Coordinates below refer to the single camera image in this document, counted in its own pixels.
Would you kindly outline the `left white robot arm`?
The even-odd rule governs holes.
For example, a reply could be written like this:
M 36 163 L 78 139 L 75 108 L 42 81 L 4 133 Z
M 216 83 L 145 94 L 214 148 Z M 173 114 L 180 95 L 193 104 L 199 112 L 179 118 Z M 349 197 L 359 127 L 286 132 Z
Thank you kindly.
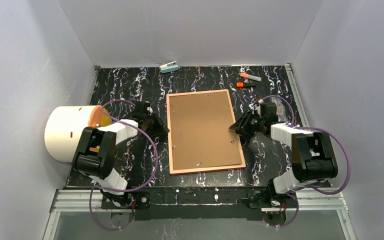
M 153 112 L 146 101 L 123 101 L 133 106 L 133 111 L 125 119 L 118 120 L 108 113 L 104 115 L 114 122 L 104 127 L 85 127 L 80 135 L 72 168 L 80 174 L 90 177 L 99 185 L 99 189 L 114 196 L 131 192 L 128 182 L 114 168 L 117 145 L 136 137 L 145 136 L 151 143 L 155 162 L 159 156 L 154 137 L 169 133 L 169 128 Z

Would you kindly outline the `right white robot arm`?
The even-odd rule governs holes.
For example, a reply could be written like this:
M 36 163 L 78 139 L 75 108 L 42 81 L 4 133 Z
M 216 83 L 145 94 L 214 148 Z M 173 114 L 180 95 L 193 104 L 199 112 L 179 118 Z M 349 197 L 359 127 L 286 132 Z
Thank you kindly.
M 237 135 L 252 137 L 259 132 L 267 138 L 291 148 L 291 168 L 271 179 L 266 188 L 250 198 L 280 204 L 298 188 L 335 178 L 338 164 L 331 138 L 321 131 L 308 131 L 279 121 L 275 103 L 261 103 L 257 110 L 247 110 L 229 129 Z

